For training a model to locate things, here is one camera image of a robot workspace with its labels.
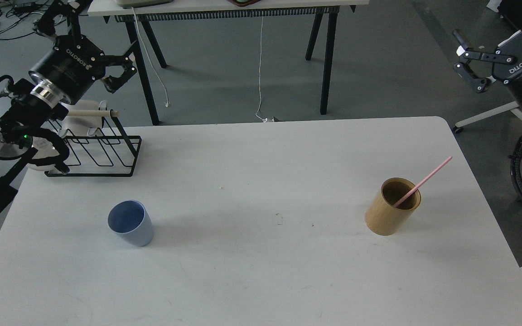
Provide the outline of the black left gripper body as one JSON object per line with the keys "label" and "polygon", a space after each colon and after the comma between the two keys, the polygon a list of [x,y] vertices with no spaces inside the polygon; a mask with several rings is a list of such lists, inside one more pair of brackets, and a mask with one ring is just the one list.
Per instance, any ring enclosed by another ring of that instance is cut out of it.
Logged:
{"label": "black left gripper body", "polygon": [[53,48],[30,70],[34,82],[51,82],[63,94],[62,102],[74,105],[105,74],[99,65],[103,50],[85,35],[78,41],[71,35],[58,36]]}

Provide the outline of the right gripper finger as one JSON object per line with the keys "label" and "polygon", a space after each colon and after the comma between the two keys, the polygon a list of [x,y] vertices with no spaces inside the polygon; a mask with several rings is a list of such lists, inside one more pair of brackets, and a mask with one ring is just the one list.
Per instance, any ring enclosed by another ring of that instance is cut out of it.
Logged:
{"label": "right gripper finger", "polygon": [[482,61],[482,62],[493,62],[505,65],[510,65],[517,62],[517,58],[514,56],[500,54],[500,53],[487,53],[480,50],[476,50],[471,45],[470,41],[466,39],[462,31],[454,29],[452,35],[459,43],[459,47],[456,50],[456,55],[460,62],[468,62],[470,60]]}
{"label": "right gripper finger", "polygon": [[453,70],[475,93],[484,93],[493,83],[497,82],[493,76],[479,77],[469,62],[456,62]]}

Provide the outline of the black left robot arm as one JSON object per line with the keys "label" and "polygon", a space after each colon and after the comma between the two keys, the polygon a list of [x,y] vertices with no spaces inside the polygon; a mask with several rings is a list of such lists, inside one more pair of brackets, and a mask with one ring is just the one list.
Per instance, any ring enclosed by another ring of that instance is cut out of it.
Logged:
{"label": "black left robot arm", "polygon": [[31,68],[31,80],[0,77],[0,160],[14,161],[0,177],[0,213],[14,200],[11,183],[28,164],[70,171],[66,143],[43,124],[66,118],[67,105],[75,105],[94,82],[114,93],[136,74],[132,48],[108,55],[81,33],[79,15],[90,4],[54,0],[34,23],[35,32],[51,39],[53,47]]}

